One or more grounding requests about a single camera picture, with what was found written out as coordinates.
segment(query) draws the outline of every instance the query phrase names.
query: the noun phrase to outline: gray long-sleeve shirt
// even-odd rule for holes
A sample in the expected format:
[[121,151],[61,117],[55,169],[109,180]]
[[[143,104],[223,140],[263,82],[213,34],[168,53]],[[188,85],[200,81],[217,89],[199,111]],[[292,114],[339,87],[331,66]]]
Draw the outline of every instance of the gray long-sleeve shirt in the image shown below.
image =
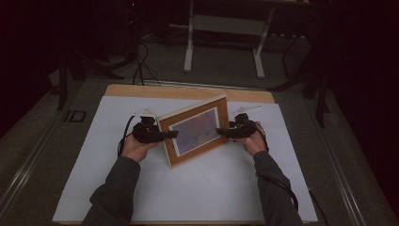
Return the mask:
[[[277,163],[267,152],[254,155],[255,169],[263,176],[290,187]],[[140,165],[127,157],[119,157],[105,179],[90,198],[92,203],[82,225],[129,225],[133,214],[135,187]],[[302,225],[291,197],[281,187],[258,179],[258,188],[266,225]]]

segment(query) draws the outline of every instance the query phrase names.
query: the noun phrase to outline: person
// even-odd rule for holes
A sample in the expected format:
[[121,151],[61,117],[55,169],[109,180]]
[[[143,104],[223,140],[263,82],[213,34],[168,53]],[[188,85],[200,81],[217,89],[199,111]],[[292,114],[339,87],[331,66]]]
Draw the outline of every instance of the person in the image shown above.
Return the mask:
[[[252,136],[238,138],[245,150],[253,156],[256,171],[266,177],[276,179],[290,187],[278,164],[269,155],[263,136],[255,132]],[[129,225],[133,215],[133,200],[136,183],[140,173],[140,165],[149,149],[159,143],[142,144],[132,135],[126,137],[121,156],[92,196],[92,206],[88,210],[82,225]],[[258,179],[258,188],[266,225],[302,225],[291,196],[281,187],[262,178]]]

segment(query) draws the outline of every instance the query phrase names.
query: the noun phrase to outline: picture frame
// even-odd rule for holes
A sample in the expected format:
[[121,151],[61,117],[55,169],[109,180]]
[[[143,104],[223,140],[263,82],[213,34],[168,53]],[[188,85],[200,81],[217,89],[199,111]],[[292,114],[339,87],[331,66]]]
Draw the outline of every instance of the picture frame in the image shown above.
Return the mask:
[[227,143],[216,128],[229,128],[227,95],[219,95],[195,105],[158,117],[159,130],[178,131],[176,138],[165,139],[169,166],[175,168]]

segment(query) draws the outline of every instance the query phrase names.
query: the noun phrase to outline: dark background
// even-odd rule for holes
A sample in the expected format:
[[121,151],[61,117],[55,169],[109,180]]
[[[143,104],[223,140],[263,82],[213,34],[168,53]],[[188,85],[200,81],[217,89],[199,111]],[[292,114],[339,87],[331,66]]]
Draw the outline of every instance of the dark background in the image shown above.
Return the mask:
[[[120,49],[123,29],[114,26],[125,22],[125,3],[94,2],[98,5],[92,6],[91,1],[1,1],[0,137],[52,88],[47,76],[58,68],[60,42],[97,58],[127,51],[124,46]],[[316,53],[325,53],[331,60],[328,86],[399,216],[399,3],[369,0],[350,5],[328,21]],[[168,34],[165,24],[187,23],[188,1],[152,0],[139,9],[137,18],[161,35]],[[272,23],[275,33],[295,33],[286,28],[297,21],[284,19],[293,18],[293,10],[285,10]],[[320,65],[316,59],[311,58],[309,64]]]

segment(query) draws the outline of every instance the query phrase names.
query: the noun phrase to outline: white tabletop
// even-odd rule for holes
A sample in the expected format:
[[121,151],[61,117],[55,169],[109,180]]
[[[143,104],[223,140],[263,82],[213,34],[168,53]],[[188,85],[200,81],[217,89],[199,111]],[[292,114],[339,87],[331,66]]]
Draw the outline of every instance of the white tabletop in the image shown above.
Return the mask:
[[[158,115],[199,100],[104,96],[85,143],[59,200],[53,221],[79,223],[91,204],[89,197],[104,183],[117,159],[118,143],[132,112],[151,107]],[[301,168],[279,105],[229,102],[229,119],[240,107],[260,105],[248,113],[266,132],[270,154],[290,179],[304,222],[317,221]],[[139,122],[134,119],[131,127]],[[163,145],[150,150],[140,163],[132,222],[256,223],[263,221],[252,157],[242,144],[229,142],[170,169]]]

